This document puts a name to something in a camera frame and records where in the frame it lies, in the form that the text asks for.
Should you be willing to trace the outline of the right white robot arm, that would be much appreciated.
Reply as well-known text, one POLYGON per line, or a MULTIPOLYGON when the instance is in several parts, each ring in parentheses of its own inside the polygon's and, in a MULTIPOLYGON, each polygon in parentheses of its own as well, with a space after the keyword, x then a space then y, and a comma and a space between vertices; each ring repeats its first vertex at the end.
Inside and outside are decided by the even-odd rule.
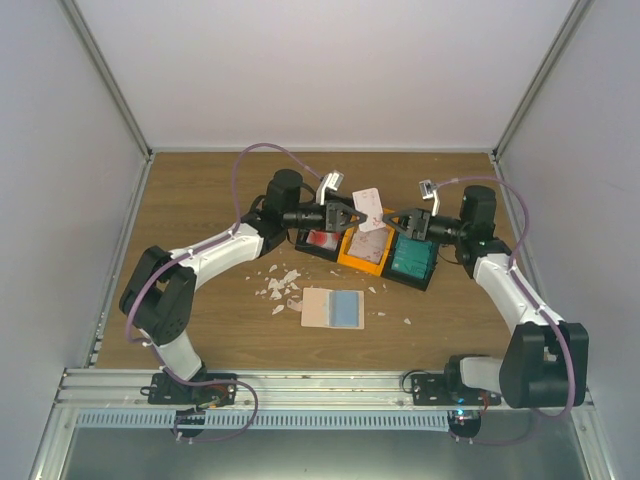
POLYGON ((388 213, 383 221, 409 240, 454 246, 457 262, 487 293, 511 334, 502 359, 450 358, 442 382, 447 400, 464 405, 484 390, 515 409, 567 413, 585 399, 589 335, 550 308, 524 277, 515 251, 495 234, 496 210, 492 188, 470 185, 457 217, 414 208, 388 213))

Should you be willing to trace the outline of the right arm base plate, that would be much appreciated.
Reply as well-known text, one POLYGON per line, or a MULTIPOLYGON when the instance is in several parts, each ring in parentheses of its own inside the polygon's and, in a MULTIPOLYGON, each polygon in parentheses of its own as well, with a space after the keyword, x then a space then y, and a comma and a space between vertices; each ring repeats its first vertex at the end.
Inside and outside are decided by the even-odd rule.
POLYGON ((444 373, 424 370, 405 372, 399 386, 412 397, 414 406, 449 407, 449 432, 456 440, 473 441, 480 433, 482 418, 488 409, 499 406, 502 401, 497 393, 464 385, 450 386, 444 373))

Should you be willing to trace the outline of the white blossom VIP card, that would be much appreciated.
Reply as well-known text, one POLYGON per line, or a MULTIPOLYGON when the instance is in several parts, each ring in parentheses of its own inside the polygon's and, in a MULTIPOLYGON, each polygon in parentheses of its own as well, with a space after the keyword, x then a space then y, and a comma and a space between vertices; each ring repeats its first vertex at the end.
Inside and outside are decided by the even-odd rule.
POLYGON ((354 191, 352 199, 355 206, 368 215, 367 221, 358 227, 361 232, 370 233, 386 227, 383 222, 384 210, 377 188, 354 191))

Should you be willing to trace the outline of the beige leather card holder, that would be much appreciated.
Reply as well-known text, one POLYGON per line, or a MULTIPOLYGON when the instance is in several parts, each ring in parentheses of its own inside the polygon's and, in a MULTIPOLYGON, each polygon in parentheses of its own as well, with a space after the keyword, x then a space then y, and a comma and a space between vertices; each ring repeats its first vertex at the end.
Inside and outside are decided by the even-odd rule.
POLYGON ((364 329, 363 291, 304 288, 301 297, 288 299, 286 306, 300 314, 302 327, 364 329))

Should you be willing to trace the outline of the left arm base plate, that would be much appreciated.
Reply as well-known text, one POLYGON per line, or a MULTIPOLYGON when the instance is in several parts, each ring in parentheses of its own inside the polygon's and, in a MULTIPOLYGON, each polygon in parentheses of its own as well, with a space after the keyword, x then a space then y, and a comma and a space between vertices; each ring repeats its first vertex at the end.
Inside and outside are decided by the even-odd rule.
POLYGON ((177 406, 177 433, 187 439, 195 439, 203 429, 188 427, 203 425, 205 412, 211 408, 227 407, 235 403, 236 374, 199 372, 193 378, 195 382, 211 382, 215 385, 187 386, 172 379, 167 373, 154 374, 150 384, 140 388, 150 405, 177 406))

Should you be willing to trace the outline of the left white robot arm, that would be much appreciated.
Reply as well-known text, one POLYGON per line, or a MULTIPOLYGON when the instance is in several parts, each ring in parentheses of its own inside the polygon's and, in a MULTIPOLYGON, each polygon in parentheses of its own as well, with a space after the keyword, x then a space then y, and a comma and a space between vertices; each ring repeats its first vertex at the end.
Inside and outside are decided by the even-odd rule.
POLYGON ((188 247, 166 251, 152 246, 143 252, 119 300, 127 317, 125 334, 129 342, 137 341, 157 354, 181 402, 196 403, 206 391, 205 364, 186 332, 196 291, 218 275, 270 253, 292 229, 343 233, 364 223, 366 214, 335 193, 342 178, 330 173, 315 199, 304 202, 302 175, 281 169, 229 229, 188 247), (134 330, 140 337, 132 336, 134 330))

